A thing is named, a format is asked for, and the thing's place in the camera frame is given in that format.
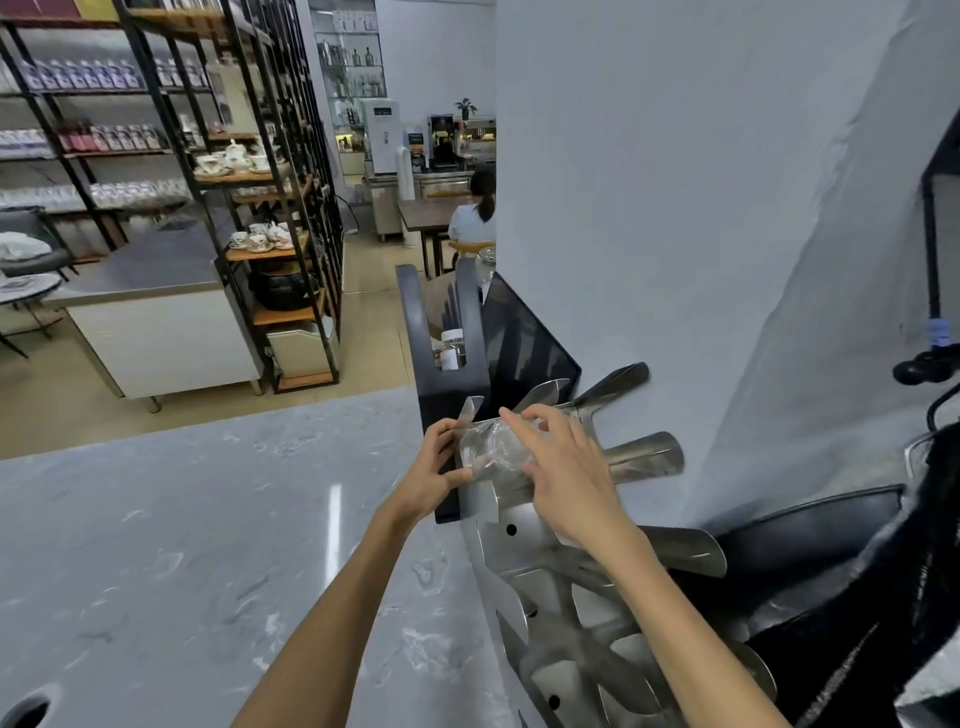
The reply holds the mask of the person's left hand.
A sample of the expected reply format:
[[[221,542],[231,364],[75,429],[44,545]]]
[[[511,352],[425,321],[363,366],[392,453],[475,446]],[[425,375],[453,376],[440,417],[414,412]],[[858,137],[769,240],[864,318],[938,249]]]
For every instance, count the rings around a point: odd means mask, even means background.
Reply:
[[[387,499],[388,511],[398,523],[413,528],[452,492],[445,491],[439,474],[458,453],[454,418],[442,418],[425,431],[407,473]]]

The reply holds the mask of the person's right hand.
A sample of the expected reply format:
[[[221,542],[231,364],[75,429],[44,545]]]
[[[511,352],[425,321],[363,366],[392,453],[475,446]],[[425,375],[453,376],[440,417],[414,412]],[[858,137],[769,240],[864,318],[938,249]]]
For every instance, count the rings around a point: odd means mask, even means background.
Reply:
[[[579,450],[539,450],[539,404],[521,414],[500,408],[499,415],[549,474],[549,494],[534,496],[534,509],[558,535],[612,563],[615,554],[649,549],[642,531],[623,509],[603,451],[582,426]]]

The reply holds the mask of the clear drinking glass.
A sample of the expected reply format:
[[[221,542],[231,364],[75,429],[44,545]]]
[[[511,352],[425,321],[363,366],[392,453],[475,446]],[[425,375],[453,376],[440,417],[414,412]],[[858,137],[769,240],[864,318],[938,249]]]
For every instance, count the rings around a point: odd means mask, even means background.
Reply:
[[[459,442],[459,462],[471,472],[472,482],[515,480],[535,459],[504,418],[468,426]]]

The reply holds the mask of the person's left forearm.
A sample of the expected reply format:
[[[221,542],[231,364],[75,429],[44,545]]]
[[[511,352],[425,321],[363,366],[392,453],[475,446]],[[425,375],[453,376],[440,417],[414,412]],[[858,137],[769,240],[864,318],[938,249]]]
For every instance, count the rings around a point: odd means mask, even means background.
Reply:
[[[402,496],[377,508],[359,545],[295,628],[230,728],[346,728],[362,658],[407,538]]]

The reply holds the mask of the person's right forearm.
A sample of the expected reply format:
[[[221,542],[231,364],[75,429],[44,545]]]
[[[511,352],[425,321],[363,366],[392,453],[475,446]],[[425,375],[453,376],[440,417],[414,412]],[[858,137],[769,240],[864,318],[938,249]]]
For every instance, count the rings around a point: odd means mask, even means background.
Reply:
[[[639,528],[617,520],[582,544],[630,607],[688,728],[791,728]]]

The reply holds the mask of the black flat screen panel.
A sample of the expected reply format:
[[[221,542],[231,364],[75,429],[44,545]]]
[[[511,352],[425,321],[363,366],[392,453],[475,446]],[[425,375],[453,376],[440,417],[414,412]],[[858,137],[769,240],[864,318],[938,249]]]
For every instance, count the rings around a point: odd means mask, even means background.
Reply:
[[[536,386],[567,380],[558,403],[571,400],[582,369],[500,273],[491,275],[481,306],[490,397],[488,414],[516,409]]]

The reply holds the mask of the black wooden holder box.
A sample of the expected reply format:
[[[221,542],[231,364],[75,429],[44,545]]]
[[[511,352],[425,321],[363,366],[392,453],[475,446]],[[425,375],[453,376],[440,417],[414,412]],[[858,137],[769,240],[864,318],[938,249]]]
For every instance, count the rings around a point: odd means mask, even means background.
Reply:
[[[395,275],[423,428],[427,429],[440,419],[459,416],[464,404],[472,397],[482,399],[475,408],[474,419],[490,418],[493,414],[492,388],[482,327],[482,291],[474,261],[459,261],[454,282],[441,285],[444,294],[453,296],[453,311],[459,314],[458,328],[464,335],[465,365],[458,370],[441,370],[435,364],[422,280],[416,266],[399,265],[395,268]]]

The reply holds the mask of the stainless steel glass rack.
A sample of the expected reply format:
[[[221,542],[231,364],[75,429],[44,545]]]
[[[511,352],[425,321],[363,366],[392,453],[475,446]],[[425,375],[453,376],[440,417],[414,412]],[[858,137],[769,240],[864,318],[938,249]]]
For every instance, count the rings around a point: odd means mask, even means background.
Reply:
[[[645,363],[612,371],[558,407],[594,434],[594,414],[650,380]],[[464,429],[480,396],[458,420]],[[605,450],[617,484],[680,474],[676,438],[655,432]],[[642,631],[614,584],[589,554],[538,516],[525,472],[460,489],[464,537],[490,629],[500,637],[505,685],[523,728],[687,728]],[[701,529],[642,525],[670,570],[726,576],[717,540]]]

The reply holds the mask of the wooden stool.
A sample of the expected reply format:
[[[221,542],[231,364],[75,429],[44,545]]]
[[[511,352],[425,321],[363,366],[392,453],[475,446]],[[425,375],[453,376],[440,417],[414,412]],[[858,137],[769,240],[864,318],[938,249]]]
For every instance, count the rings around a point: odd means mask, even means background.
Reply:
[[[448,268],[448,272],[454,271],[460,260],[481,256],[485,250],[495,250],[497,246],[494,241],[461,242],[448,239],[446,242],[450,250],[453,251],[451,266]]]

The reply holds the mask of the white storage bin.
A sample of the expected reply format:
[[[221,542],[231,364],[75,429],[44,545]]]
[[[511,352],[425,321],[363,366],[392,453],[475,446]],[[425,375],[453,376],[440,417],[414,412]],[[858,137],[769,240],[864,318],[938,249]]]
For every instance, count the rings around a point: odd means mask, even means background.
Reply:
[[[301,321],[268,330],[270,352],[283,378],[331,374],[331,359],[323,335],[327,337],[334,365],[339,367],[339,341],[334,319],[323,316],[321,322],[322,328],[316,321]]]

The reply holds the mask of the dark wooden table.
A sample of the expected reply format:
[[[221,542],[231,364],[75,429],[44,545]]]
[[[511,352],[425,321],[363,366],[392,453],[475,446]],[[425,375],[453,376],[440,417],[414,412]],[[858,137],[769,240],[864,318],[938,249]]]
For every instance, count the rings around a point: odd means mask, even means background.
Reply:
[[[443,246],[444,240],[452,240],[448,235],[450,220],[456,209],[470,199],[468,196],[440,196],[399,201],[399,214],[406,230],[421,236],[427,279],[446,273]]]

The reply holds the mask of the black cooking pot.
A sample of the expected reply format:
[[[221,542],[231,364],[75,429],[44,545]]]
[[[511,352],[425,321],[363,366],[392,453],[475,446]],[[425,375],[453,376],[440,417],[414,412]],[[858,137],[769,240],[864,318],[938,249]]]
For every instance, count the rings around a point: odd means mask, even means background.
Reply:
[[[250,261],[247,286],[263,308],[293,311],[310,308],[322,291],[322,284],[311,270],[302,271],[294,260]]]

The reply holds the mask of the black round basin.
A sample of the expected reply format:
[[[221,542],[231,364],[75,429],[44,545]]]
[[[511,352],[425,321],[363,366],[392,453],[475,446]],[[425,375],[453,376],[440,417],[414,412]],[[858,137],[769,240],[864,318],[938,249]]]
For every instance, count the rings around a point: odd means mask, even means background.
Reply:
[[[716,535],[724,577],[670,573],[721,636],[747,642],[841,591],[906,496],[897,483],[795,505]]]

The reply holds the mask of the steel back counter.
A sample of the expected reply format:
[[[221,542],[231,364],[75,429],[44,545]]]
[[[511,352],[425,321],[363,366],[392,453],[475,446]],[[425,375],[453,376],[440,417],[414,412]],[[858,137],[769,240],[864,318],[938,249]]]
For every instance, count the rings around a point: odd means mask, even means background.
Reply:
[[[435,197],[444,190],[450,191],[455,197],[468,195],[473,174],[473,171],[459,169],[414,172],[414,199]],[[365,163],[363,188],[364,199],[372,206],[376,235],[380,241],[402,236],[397,174],[377,174],[373,164],[368,161]]]

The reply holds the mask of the white cup stack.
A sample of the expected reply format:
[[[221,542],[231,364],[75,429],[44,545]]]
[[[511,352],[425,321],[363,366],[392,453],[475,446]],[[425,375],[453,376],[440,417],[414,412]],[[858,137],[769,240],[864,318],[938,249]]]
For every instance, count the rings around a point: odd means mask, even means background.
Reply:
[[[408,249],[417,249],[421,246],[421,237],[417,232],[412,232],[404,221],[402,215],[402,204],[408,201],[416,200],[416,185],[414,179],[411,150],[403,145],[397,147],[395,151],[395,167],[397,176],[397,208],[400,212],[401,232],[403,244]]]

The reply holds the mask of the steel display appliance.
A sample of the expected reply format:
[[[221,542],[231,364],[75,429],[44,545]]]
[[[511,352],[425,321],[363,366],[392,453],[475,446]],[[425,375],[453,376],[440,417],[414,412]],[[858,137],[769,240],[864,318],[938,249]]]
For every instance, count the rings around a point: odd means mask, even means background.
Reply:
[[[454,152],[465,168],[496,165],[497,119],[471,116],[456,121]]]

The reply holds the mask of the group of floral tea cups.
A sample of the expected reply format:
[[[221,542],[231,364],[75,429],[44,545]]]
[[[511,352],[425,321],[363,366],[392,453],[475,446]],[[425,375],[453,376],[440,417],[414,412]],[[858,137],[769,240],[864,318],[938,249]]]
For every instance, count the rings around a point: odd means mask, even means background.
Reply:
[[[294,249],[294,239],[286,222],[251,223],[229,237],[227,249],[257,255],[291,251]]]

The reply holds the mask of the black coffee machine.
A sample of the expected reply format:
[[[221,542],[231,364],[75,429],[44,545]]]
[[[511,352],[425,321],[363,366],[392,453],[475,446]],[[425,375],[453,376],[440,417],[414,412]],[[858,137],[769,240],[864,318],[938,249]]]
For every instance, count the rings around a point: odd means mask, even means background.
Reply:
[[[456,125],[453,115],[429,114],[427,128],[429,168],[436,172],[459,169],[460,163],[454,150]]]

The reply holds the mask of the steel-topped white counter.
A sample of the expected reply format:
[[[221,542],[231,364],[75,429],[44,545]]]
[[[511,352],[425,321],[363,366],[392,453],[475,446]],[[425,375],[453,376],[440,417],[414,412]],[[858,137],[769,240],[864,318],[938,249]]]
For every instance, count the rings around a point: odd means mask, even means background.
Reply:
[[[148,402],[247,384],[264,393],[251,298],[218,256],[202,210],[184,207],[45,300],[64,312],[105,385]]]

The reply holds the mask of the white water dispenser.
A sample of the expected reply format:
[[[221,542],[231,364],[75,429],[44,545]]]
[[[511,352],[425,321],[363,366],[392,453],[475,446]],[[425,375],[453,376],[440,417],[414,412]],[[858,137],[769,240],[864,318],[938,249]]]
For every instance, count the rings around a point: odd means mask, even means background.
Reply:
[[[397,153],[405,146],[400,103],[388,98],[360,99],[365,146],[373,174],[395,175]]]

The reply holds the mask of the black pole with blue tag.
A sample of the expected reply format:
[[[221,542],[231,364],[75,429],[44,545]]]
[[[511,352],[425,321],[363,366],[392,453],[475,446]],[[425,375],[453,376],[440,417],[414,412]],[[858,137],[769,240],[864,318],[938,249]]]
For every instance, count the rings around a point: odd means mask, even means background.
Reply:
[[[939,177],[960,179],[960,107],[919,177],[918,198],[926,284],[927,348],[903,360],[892,370],[903,386],[942,384],[960,377],[960,343],[954,343],[949,320],[943,315],[938,247],[935,182]]]

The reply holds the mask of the black metal shelving unit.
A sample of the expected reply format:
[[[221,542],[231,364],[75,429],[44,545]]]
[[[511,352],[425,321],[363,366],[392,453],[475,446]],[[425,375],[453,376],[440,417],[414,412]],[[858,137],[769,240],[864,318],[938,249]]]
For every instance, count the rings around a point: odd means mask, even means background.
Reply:
[[[0,59],[110,255],[183,208],[202,211],[230,279],[244,285],[251,299],[249,321],[266,366],[265,390],[286,394],[339,383],[322,330],[331,359],[327,374],[283,377],[267,339],[270,329],[290,323],[315,321],[322,328],[324,316],[334,319],[338,335],[342,310],[344,230],[295,0],[0,0]],[[51,60],[131,62],[147,90],[31,90],[18,64]],[[182,75],[186,63],[198,66],[211,90],[162,90],[162,60],[175,62]],[[73,121],[152,125],[169,150],[67,152],[55,127]],[[250,169],[235,173],[223,164],[231,139],[246,148]],[[94,184],[161,179],[185,181],[191,198],[155,209],[107,211],[92,207],[87,195]],[[233,233],[270,222],[288,223],[294,249],[228,250]],[[310,307],[277,311],[256,301],[249,264],[269,260],[296,261],[304,274],[317,275],[322,288]]]

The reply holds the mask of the glass display cabinet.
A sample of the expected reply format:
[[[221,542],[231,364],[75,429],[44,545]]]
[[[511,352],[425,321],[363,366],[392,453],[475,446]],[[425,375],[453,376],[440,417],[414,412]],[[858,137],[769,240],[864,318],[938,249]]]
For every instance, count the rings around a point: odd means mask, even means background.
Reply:
[[[364,151],[365,99],[388,96],[377,0],[308,0],[336,148]]]

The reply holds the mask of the row of clear glasses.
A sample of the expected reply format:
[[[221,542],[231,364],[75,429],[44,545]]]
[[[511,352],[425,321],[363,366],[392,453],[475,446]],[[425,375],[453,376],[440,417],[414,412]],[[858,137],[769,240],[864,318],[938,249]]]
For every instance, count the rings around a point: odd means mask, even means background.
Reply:
[[[94,183],[86,195],[92,208],[108,212],[166,208],[191,198],[187,183],[176,178]],[[80,190],[72,184],[0,189],[0,211],[23,208],[79,213],[87,207]]]

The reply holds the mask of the round white side table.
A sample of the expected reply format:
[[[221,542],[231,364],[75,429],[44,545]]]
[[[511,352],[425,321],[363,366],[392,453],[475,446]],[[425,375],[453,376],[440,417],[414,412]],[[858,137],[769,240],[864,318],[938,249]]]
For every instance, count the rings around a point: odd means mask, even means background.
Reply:
[[[48,325],[42,321],[31,305],[42,302],[47,296],[57,291],[64,283],[59,273],[32,273],[15,277],[4,277],[0,280],[0,309],[3,307],[23,306],[30,313],[37,330],[50,338]]]

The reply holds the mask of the grey chair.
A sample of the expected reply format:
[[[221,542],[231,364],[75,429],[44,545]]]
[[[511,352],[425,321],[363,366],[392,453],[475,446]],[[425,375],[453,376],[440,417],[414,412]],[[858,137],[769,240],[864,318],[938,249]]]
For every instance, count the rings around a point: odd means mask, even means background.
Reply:
[[[40,207],[0,209],[0,232],[18,232],[49,243],[53,252],[29,261],[2,263],[0,272],[9,278],[31,274],[56,273],[66,281],[66,270],[78,275],[76,260],[67,248],[50,215]]]

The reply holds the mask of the row of pink packets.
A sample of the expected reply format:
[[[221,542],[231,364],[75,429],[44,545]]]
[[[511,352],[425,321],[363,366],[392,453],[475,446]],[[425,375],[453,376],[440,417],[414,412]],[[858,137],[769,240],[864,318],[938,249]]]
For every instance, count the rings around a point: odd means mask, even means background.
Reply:
[[[54,130],[63,150],[76,155],[160,154],[169,150],[163,133],[148,124],[94,125],[73,121]]]

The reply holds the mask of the white cloth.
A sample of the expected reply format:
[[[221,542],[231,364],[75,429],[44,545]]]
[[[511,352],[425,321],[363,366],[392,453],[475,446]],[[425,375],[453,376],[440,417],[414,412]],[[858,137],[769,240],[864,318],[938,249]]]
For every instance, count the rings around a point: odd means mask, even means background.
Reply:
[[[0,262],[33,261],[53,253],[43,240],[18,231],[0,231]]]

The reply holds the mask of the row of purple-label bottles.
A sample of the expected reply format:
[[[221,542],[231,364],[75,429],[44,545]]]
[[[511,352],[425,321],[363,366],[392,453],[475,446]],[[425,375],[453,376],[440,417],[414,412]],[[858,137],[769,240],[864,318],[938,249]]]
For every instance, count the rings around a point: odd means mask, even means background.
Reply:
[[[18,67],[32,91],[147,91],[138,67],[126,60],[20,61]],[[210,80],[198,65],[186,62],[184,70],[185,75],[173,60],[162,59],[156,68],[162,91],[211,91]]]

